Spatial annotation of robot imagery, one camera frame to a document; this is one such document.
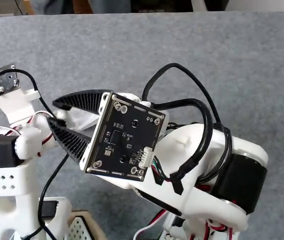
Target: electronic chip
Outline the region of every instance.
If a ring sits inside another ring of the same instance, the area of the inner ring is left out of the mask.
[[[104,151],[104,155],[106,155],[106,156],[111,156],[111,154],[112,154],[112,151],[111,150],[105,150]]]
[[[114,130],[111,136],[110,143],[116,145],[121,141],[121,138],[122,138],[122,133],[118,130]]]

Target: white wire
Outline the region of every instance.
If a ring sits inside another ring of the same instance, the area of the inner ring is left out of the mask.
[[[14,239],[14,233],[12,234],[9,240],[13,240],[13,239]]]
[[[166,215],[166,213],[167,213],[167,211],[165,211],[165,212],[164,212],[158,219],[156,219],[154,222],[152,222],[151,224],[149,224],[149,225],[147,225],[147,226],[141,228],[139,231],[137,231],[136,234],[135,234],[134,237],[133,237],[133,240],[136,240],[137,237],[138,237],[138,235],[139,235],[141,232],[143,232],[143,231],[145,231],[145,230],[147,230],[147,229],[150,229],[152,226],[154,226],[156,223],[158,223],[158,221],[159,221],[160,219],[162,219],[162,218]]]
[[[47,114],[49,115],[51,118],[53,118],[53,115],[50,114],[48,111],[44,111],[44,110],[40,110],[40,111],[36,111],[33,116],[37,115],[37,114]]]
[[[34,117],[35,117],[37,114],[46,114],[46,115],[49,115],[51,118],[53,118],[53,115],[50,114],[48,111],[40,110],[40,111],[36,111],[36,112],[33,114],[33,116],[31,117],[31,121],[29,122],[29,124],[30,124],[31,122],[33,122]]]
[[[19,131],[15,130],[15,129],[11,128],[11,127],[0,126],[0,129],[10,130],[10,131],[12,131],[12,132],[15,132],[15,133],[18,134],[18,135],[21,135],[21,133],[20,133]]]

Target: white connector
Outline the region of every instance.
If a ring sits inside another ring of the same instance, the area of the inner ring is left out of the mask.
[[[141,161],[139,162],[138,166],[141,169],[150,168],[152,165],[153,158],[153,150],[148,146],[144,147],[144,152],[142,154]]]

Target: circuit board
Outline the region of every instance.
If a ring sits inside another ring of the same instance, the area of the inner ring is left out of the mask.
[[[165,114],[110,93],[96,126],[86,172],[143,181],[139,167],[144,147],[154,150]]]
[[[15,64],[5,65],[0,67],[0,72],[7,69],[15,69]],[[19,78],[16,72],[8,72],[0,76],[0,92],[2,94],[9,93],[18,89],[20,86]]]

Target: gray carpet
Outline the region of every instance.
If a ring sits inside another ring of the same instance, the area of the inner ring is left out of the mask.
[[[233,135],[260,144],[270,157],[260,201],[241,240],[284,240],[284,13],[0,18],[0,66],[11,62],[33,74],[48,103],[92,88],[141,95],[163,65],[186,66],[203,81]],[[204,99],[177,70],[166,73],[150,96],[158,103]],[[184,108],[173,110],[172,120],[201,119]],[[38,160],[41,186],[62,156],[57,147]],[[83,174],[72,161],[48,195],[66,196],[74,209],[90,210],[110,240],[128,239],[159,209],[131,190]],[[145,236],[155,237],[156,229]]]

